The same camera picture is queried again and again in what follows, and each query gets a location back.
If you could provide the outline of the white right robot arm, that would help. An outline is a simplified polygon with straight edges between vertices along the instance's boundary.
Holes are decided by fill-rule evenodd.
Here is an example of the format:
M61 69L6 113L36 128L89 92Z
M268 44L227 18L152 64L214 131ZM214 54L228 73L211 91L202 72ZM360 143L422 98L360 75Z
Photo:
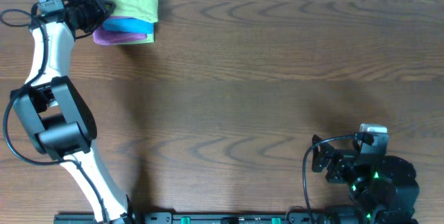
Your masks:
M322 139L314 135L311 169L327 169L326 180L346 184L352 206L325 210L318 223L416 223L414 205L420 189L412 163L387 155L386 132L361 130Z

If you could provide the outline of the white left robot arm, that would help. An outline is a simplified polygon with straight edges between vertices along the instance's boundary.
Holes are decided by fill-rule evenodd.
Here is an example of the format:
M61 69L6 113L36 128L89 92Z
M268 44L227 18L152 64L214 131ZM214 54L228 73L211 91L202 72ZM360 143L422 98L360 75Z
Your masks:
M24 85L10 94L3 135L19 159L67 170L92 206L93 223L143 223L144 216L133 209L103 163L93 114L69 78L77 31L90 36L114 8L108 0L38 0L33 5L26 25L34 40L33 64ZM27 158L13 147L8 134L12 111L48 162Z

